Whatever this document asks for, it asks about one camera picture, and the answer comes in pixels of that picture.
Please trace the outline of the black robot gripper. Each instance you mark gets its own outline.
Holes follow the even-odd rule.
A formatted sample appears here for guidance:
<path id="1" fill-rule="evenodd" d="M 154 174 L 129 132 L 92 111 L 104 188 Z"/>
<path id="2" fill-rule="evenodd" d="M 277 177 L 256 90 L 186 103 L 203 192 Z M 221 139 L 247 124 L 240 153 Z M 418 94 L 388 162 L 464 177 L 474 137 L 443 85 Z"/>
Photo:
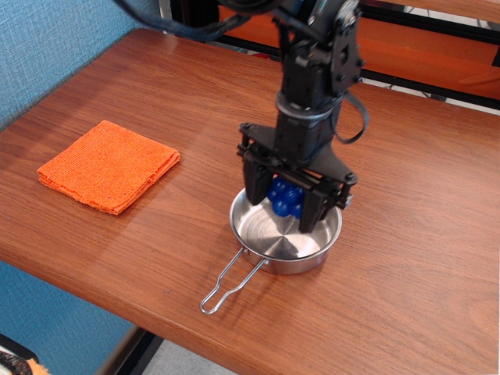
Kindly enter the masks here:
<path id="1" fill-rule="evenodd" d="M 297 184 L 305 190 L 299 223 L 304 234 L 311 233 L 332 208 L 347 208 L 358 179 L 334 154 L 332 141 L 350 144 L 358 137 L 338 135 L 338 117 L 338 111 L 280 111 L 275 127 L 242 123 L 238 154 L 243 158 L 248 200 L 258 205 L 275 175 Z"/>

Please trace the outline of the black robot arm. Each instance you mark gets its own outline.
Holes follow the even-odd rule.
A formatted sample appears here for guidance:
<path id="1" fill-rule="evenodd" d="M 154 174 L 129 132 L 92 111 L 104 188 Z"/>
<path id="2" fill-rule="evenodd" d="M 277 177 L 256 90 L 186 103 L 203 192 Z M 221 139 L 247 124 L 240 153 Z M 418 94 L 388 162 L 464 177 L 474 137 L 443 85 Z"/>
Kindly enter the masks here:
<path id="1" fill-rule="evenodd" d="M 357 176 L 334 154 L 337 121 L 344 100 L 369 116 L 349 92 L 361 81 L 357 1 L 225 1 L 246 16 L 271 13 L 279 30 L 283 68 L 276 96 L 275 127 L 240 126 L 248 200 L 258 205 L 274 176 L 305 190 L 299 230 L 310 233 L 334 207 L 346 208 Z"/>

